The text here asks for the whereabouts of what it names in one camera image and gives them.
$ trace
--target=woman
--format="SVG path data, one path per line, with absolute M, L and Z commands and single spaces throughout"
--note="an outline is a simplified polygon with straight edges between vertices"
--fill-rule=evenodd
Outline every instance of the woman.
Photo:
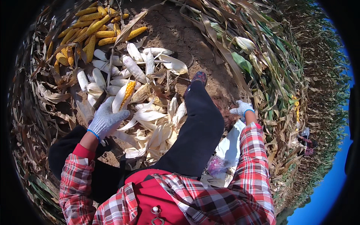
M 196 73 L 184 94 L 188 117 L 174 145 L 155 165 L 131 174 L 95 159 L 99 141 L 130 114 L 111 113 L 113 98 L 99 107 L 62 169 L 59 204 L 68 224 L 276 223 L 262 130 L 249 104 L 238 101 L 239 108 L 230 111 L 244 116 L 247 125 L 232 182 L 217 188 L 199 181 L 224 130 L 221 113 L 204 88 L 206 80 L 205 73 Z M 50 150 L 51 169 L 60 154 L 69 150 Z M 108 199 L 96 209 L 90 195 L 100 202 Z

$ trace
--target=red plaid shirt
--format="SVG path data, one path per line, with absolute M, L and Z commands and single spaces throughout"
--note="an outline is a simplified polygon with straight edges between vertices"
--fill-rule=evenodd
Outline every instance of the red plaid shirt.
M 240 136 L 241 157 L 227 188 L 173 173 L 152 176 L 172 197 L 190 224 L 273 224 L 273 199 L 262 131 L 254 123 Z M 95 162 L 70 154 L 61 174 L 59 204 L 68 224 L 136 224 L 138 203 L 125 184 L 98 209 L 88 198 Z

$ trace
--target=sky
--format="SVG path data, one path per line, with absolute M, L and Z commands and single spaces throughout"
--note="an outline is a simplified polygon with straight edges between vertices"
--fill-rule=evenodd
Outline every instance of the sky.
M 348 55 L 346 49 L 343 49 L 343 51 L 345 55 Z M 352 77 L 352 80 L 349 81 L 350 87 L 352 87 L 354 85 L 354 76 L 351 67 L 349 67 L 348 76 Z M 347 133 L 347 136 L 344 138 L 343 144 L 339 146 L 342 150 L 336 153 L 332 169 L 325 175 L 320 185 L 314 188 L 311 202 L 303 208 L 297 208 L 293 215 L 288 216 L 288 225 L 320 224 L 330 211 L 346 180 L 345 161 L 352 143 L 348 126 L 345 127 L 345 133 Z

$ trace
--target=black pants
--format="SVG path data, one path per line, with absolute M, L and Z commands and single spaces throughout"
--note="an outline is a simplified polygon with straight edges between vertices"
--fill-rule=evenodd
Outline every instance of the black pants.
M 190 91 L 185 97 L 185 105 L 188 118 L 181 127 L 176 142 L 151 168 L 201 177 L 223 134 L 224 120 L 200 81 L 191 84 Z M 85 133 L 85 128 L 77 126 L 50 148 L 49 166 L 59 180 L 66 158 Z M 102 148 L 98 146 L 96 157 L 104 152 Z M 129 174 L 130 171 L 96 159 L 91 182 L 93 200 L 99 203 L 106 201 L 119 189 L 120 179 Z

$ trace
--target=white work glove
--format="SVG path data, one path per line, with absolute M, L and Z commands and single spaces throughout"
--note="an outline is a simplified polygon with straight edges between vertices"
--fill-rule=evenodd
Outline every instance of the white work glove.
M 244 117 L 245 112 L 248 110 L 251 110 L 255 113 L 254 109 L 252 108 L 252 106 L 249 103 L 243 102 L 241 100 L 236 101 L 236 103 L 238 104 L 239 107 L 230 109 L 231 114 L 238 114 L 240 117 Z
M 111 104 L 115 97 L 109 97 L 99 109 L 95 112 L 95 116 L 88 131 L 96 135 L 99 142 L 106 136 L 111 135 L 119 126 L 121 121 L 126 119 L 130 112 L 128 110 L 121 110 L 117 113 L 112 113 Z

